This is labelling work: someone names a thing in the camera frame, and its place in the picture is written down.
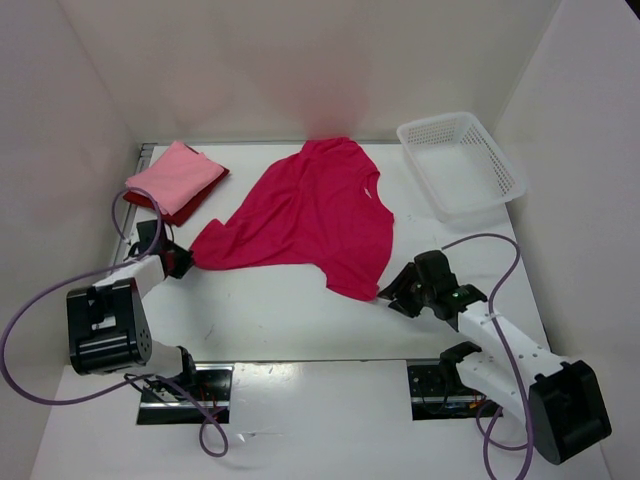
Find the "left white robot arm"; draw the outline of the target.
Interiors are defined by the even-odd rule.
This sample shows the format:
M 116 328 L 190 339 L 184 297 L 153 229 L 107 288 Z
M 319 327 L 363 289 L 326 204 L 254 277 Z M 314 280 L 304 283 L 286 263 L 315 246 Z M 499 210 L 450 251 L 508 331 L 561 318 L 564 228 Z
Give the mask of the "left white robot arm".
M 71 365 L 80 375 L 150 374 L 189 382 L 192 356 L 152 338 L 143 299 L 165 280 L 183 278 L 193 266 L 192 252 L 167 236 L 164 222 L 140 222 L 136 230 L 134 250 L 147 256 L 67 294 Z

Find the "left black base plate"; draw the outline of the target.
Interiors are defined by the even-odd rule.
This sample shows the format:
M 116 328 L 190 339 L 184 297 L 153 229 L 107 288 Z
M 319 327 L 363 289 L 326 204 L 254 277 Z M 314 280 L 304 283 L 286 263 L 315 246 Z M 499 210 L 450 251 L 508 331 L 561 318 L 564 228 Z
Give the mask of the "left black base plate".
M 197 379 L 185 387 L 189 395 L 220 424 L 229 422 L 234 367 L 232 364 L 197 362 Z M 139 426 L 197 425 L 204 415 L 173 387 L 145 382 L 140 387 L 136 424 Z

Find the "white plastic basket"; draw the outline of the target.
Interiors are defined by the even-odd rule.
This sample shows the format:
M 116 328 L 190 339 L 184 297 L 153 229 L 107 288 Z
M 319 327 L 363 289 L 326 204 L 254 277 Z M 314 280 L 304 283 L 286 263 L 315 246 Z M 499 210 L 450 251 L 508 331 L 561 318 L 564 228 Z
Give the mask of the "white plastic basket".
M 526 193 L 522 175 L 469 112 L 411 121 L 396 134 L 435 218 L 456 230 L 506 223 L 506 205 Z

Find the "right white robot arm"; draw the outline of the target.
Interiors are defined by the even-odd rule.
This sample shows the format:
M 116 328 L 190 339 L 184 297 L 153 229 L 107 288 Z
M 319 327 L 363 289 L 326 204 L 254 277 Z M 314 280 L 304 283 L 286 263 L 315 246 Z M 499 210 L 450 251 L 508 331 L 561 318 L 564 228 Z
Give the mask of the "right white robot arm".
M 544 348 L 490 310 L 488 297 L 462 285 L 445 254 L 422 253 L 409 262 L 380 298 L 415 318 L 428 308 L 463 336 L 439 357 L 447 396 L 474 390 L 533 430 L 533 445 L 559 465 L 612 433 L 595 371 Z

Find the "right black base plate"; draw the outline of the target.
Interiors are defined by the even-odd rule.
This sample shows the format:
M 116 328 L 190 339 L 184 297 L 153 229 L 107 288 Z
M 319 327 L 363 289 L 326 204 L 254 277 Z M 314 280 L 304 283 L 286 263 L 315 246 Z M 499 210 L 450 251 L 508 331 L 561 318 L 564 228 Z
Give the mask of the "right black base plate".
M 497 410 L 484 394 L 447 380 L 437 359 L 408 361 L 406 371 L 414 421 L 487 418 Z

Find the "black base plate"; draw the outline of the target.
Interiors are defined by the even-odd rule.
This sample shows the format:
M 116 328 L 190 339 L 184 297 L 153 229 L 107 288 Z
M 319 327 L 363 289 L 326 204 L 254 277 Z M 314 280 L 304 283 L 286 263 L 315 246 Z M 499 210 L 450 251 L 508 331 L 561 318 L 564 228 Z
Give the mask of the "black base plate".
M 406 371 L 414 421 L 487 418 L 497 410 L 484 394 L 447 380 L 437 359 L 408 361 Z
M 197 362 L 197 379 L 185 387 L 189 395 L 220 424 L 229 422 L 234 367 L 232 364 Z M 145 382 L 140 387 L 136 424 L 139 426 L 197 425 L 204 415 L 173 387 Z

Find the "light pink t-shirt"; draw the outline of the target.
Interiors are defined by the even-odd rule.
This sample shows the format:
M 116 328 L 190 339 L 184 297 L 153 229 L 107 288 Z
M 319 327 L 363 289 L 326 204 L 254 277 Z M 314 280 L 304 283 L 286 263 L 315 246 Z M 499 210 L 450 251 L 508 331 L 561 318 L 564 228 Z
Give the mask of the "light pink t-shirt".
M 180 141 L 174 141 L 150 167 L 129 177 L 129 189 L 142 189 L 156 201 L 164 214 L 182 209 L 206 186 L 220 178 L 225 169 Z

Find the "dark red t-shirt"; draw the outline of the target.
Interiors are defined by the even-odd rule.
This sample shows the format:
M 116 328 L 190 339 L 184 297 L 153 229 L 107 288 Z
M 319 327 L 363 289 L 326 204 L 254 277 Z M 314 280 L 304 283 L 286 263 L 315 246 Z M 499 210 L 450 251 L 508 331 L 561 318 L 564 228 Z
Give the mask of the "dark red t-shirt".
M 197 194 L 195 194 L 180 210 L 178 210 L 174 214 L 163 213 L 162 220 L 166 224 L 171 226 L 182 226 L 194 214 L 194 212 L 200 207 L 200 205 L 210 196 L 217 185 L 220 184 L 229 174 L 230 171 L 224 168 L 222 173 L 216 179 L 214 179 Z M 153 209 L 151 201 L 147 197 L 139 193 L 127 192 L 123 195 L 123 199 L 132 205 L 146 208 L 148 210 Z

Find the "magenta t-shirt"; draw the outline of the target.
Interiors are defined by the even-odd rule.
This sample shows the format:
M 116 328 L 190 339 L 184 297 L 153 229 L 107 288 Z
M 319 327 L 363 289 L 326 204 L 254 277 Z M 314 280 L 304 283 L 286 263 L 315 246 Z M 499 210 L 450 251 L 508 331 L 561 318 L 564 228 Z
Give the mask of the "magenta t-shirt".
M 364 302 L 392 252 L 394 215 L 378 195 L 380 172 L 355 141 L 309 140 L 272 164 L 235 213 L 211 220 L 191 245 L 211 271 L 309 264 L 329 290 Z

